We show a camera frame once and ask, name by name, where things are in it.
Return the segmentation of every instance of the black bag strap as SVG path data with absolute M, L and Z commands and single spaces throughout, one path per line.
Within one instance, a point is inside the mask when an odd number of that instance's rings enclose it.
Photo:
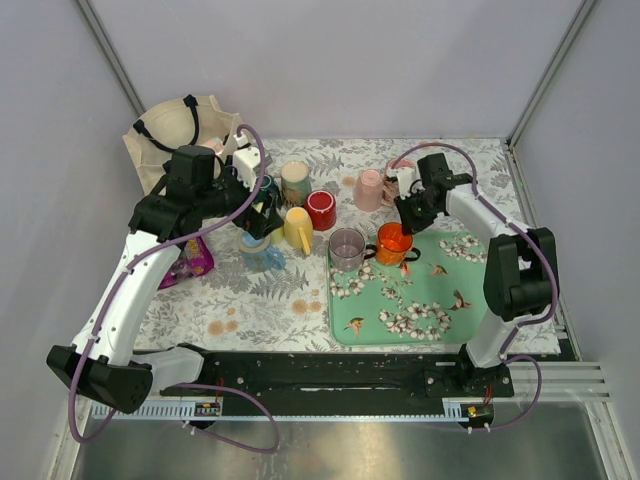
M 196 142 L 198 141 L 198 137 L 200 136 L 200 119 L 198 118 L 198 111 L 196 110 L 196 107 L 198 106 L 198 100 L 196 100 L 196 97 L 194 97 L 193 95 L 187 95 L 182 99 L 182 101 L 187 107 L 189 107 L 189 110 L 191 110 L 191 116 L 193 117 L 194 132 L 193 132 L 193 138 L 189 142 L 189 145 L 195 145 Z M 147 140 L 153 143 L 156 146 L 156 148 L 158 148 L 159 150 L 162 150 L 163 152 L 167 152 L 167 153 L 173 153 L 176 151 L 175 148 L 167 147 L 166 145 L 160 143 L 155 138 L 153 138 L 153 135 L 149 133 L 149 130 L 147 130 L 147 127 L 144 126 L 144 122 L 142 120 L 138 120 L 136 123 L 134 123 L 133 129 L 136 132 L 138 132 L 140 135 L 144 135 L 147 138 Z

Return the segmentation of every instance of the blue cup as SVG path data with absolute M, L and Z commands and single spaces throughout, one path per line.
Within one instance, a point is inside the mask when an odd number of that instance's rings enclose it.
M 282 252 L 270 245 L 271 236 L 256 240 L 248 232 L 238 235 L 238 248 L 245 265 L 254 272 L 266 272 L 270 269 L 282 270 L 286 261 Z

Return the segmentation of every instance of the red mug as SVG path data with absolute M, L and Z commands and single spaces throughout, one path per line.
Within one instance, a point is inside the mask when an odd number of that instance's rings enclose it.
M 304 202 L 309 212 L 313 229 L 322 232 L 336 224 L 336 199 L 326 190 L 311 192 Z

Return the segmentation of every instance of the cup handle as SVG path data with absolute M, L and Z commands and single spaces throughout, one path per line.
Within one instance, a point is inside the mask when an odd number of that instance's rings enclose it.
M 413 248 L 411 249 L 411 251 L 412 251 L 413 253 L 415 253 L 415 254 L 416 254 L 416 256 L 415 256 L 415 257 L 413 257 L 413 258 L 407 258 L 407 257 L 405 257 L 405 258 L 404 258 L 404 261 L 405 261 L 405 262 L 415 262 L 416 260 L 418 260 L 418 259 L 420 258 L 420 255 L 421 255 L 420 250 L 418 250 L 416 247 L 413 247 Z
M 375 245 L 369 244 L 366 247 L 364 247 L 365 250 L 373 250 L 373 253 L 366 253 L 364 256 L 365 260 L 369 260 L 370 258 L 373 258 L 376 256 L 376 253 L 378 253 L 378 248 Z
M 304 233 L 304 229 L 302 227 L 298 227 L 298 235 L 300 235 L 300 239 L 302 240 L 302 249 L 306 255 L 311 255 L 311 246 L 309 245 L 309 240 L 307 240 L 307 236 Z
M 280 250 L 274 247 L 267 247 L 267 254 L 273 263 L 273 268 L 276 270 L 284 270 L 286 260 Z

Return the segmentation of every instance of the white wall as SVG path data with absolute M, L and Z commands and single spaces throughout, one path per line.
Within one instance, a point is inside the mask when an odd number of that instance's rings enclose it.
M 271 137 L 506 136 L 580 0 L 93 0 L 147 108 Z
M 95 307 L 142 195 L 134 115 L 69 0 L 0 8 L 0 478 L 47 466 L 67 389 L 49 371 Z
M 516 146 L 586 360 L 640 467 L 640 3 L 600 2 Z

